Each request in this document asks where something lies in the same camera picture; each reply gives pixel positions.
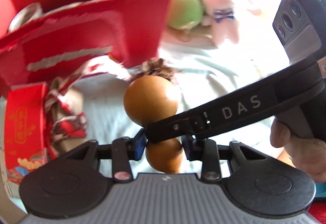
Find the person's hand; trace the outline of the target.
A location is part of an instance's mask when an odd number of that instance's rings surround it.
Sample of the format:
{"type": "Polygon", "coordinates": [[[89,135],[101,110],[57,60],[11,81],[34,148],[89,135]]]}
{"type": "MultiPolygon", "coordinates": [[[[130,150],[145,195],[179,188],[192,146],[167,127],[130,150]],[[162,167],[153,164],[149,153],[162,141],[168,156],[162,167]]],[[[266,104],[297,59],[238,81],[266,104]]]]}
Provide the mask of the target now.
{"type": "Polygon", "coordinates": [[[315,138],[299,138],[285,124],[274,119],[270,143],[275,148],[284,148],[293,165],[316,183],[325,182],[325,142],[315,138]]]}

